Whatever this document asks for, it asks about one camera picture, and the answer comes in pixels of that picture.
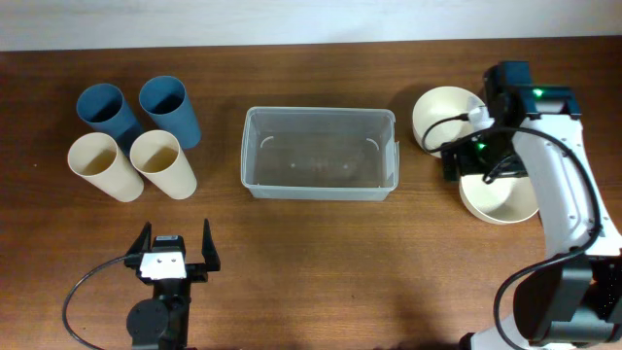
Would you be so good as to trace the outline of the cream bowl front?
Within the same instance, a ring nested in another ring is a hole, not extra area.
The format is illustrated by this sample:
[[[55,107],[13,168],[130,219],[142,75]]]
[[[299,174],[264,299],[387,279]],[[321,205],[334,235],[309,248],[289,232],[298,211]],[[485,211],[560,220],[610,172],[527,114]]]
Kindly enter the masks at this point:
[[[459,194],[466,209],[489,224],[517,224],[538,212],[535,191],[528,177],[501,178],[485,184],[480,175],[468,175],[459,181]]]

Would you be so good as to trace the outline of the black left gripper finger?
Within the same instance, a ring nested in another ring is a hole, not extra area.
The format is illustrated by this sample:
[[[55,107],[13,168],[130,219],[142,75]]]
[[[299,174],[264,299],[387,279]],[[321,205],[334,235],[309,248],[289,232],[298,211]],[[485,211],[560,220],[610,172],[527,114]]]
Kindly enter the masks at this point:
[[[138,256],[150,251],[152,243],[152,224],[146,222],[140,234],[131,244],[126,254],[128,256]]]
[[[213,241],[210,223],[208,219],[203,223],[201,255],[206,265],[219,265],[220,257]]]

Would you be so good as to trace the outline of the left arm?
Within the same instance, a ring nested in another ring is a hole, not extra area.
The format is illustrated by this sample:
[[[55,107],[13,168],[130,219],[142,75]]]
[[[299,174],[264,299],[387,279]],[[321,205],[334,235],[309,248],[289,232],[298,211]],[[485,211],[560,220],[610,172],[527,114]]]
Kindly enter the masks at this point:
[[[152,225],[145,223],[126,252],[124,265],[153,288],[150,298],[137,302],[126,317],[126,329],[133,349],[186,349],[188,347],[191,285],[205,283],[208,274],[221,269],[210,224],[203,223],[202,262],[186,261],[181,235],[152,237]]]

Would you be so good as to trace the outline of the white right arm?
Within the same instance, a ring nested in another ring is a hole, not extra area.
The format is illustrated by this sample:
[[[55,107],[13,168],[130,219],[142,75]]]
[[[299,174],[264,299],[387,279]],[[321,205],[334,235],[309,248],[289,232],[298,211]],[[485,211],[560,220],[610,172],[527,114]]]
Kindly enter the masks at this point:
[[[526,61],[484,76],[486,107],[462,113],[471,134],[435,148],[443,176],[530,180],[546,258],[499,287],[495,324],[464,335],[462,349],[585,349],[621,338],[621,234],[608,215],[569,87],[534,84]]]

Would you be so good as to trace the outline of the cream bowl back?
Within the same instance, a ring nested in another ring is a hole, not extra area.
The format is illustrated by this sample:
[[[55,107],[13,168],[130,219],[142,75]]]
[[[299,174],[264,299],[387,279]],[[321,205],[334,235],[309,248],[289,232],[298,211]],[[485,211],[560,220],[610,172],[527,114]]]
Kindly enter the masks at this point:
[[[476,94],[461,87],[436,87],[427,91],[417,100],[412,112],[412,129],[417,143],[422,147],[422,137],[433,123],[484,106],[485,103]],[[433,149],[473,131],[469,122],[446,122],[428,134],[426,145]]]

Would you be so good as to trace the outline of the cream bowl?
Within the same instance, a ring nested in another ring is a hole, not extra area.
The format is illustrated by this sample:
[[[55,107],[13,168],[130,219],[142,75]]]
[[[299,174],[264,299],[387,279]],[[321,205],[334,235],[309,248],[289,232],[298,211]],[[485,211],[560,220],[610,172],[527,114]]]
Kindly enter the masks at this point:
[[[417,100],[412,112],[412,129],[417,143],[422,147],[422,137],[433,123],[484,106],[485,103],[476,94],[461,87],[436,87],[427,91]],[[433,149],[473,131],[469,122],[446,122],[428,134],[426,145]]]
[[[459,181],[459,194],[466,209],[489,224],[517,224],[538,212],[535,191],[528,177],[501,178],[485,184],[480,175],[468,175]]]

